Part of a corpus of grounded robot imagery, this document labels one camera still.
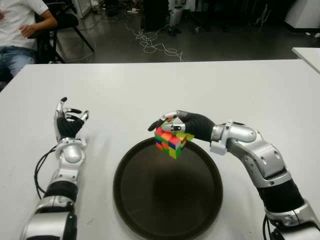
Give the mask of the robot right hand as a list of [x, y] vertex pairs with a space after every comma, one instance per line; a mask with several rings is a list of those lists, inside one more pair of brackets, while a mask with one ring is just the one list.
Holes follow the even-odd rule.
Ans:
[[[165, 121], [174, 118], [179, 118], [181, 123], [170, 122], [165, 126], [162, 126]], [[214, 126], [215, 123], [202, 114], [175, 110], [163, 114], [158, 120], [153, 122], [147, 130], [151, 132], [156, 128], [161, 127], [165, 132], [187, 133], [193, 135], [198, 140], [211, 143], [213, 141], [212, 133]]]

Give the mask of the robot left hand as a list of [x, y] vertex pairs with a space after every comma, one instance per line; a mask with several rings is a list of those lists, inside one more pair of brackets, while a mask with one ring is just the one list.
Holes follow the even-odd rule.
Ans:
[[56, 141], [59, 143], [66, 138], [75, 139], [85, 122], [89, 119], [89, 111], [64, 107], [68, 98], [61, 98], [54, 112], [54, 131]]

